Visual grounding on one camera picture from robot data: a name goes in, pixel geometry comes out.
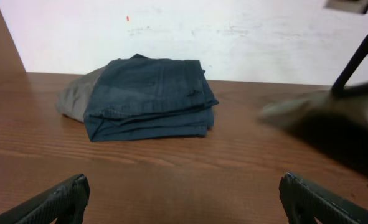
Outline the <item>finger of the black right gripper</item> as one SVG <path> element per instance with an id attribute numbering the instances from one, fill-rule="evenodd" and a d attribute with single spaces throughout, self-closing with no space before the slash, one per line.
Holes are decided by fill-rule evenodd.
<path id="1" fill-rule="evenodd" d="M 345 88 L 345 84 L 351 78 L 363 59 L 368 55 L 368 34 L 351 57 L 350 61 L 341 72 L 340 76 L 331 87 L 334 96 L 360 96 L 368 94 L 368 83 Z"/>

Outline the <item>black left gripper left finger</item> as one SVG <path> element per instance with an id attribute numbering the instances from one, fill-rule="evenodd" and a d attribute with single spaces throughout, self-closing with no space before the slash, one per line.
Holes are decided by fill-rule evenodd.
<path id="1" fill-rule="evenodd" d="M 87 177 L 76 174 L 0 214 L 0 224 L 82 224 L 89 197 Z"/>

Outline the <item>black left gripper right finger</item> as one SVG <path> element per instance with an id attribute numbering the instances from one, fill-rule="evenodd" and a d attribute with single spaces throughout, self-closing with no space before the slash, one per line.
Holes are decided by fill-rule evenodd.
<path id="1" fill-rule="evenodd" d="M 368 224 L 368 210 L 294 173 L 281 178 L 279 191 L 289 224 Z"/>

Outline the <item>khaki shorts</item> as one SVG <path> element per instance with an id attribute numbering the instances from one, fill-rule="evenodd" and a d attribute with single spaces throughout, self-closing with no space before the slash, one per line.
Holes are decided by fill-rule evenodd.
<path id="1" fill-rule="evenodd" d="M 368 94 L 314 91 L 266 105 L 262 120 L 368 177 Z"/>

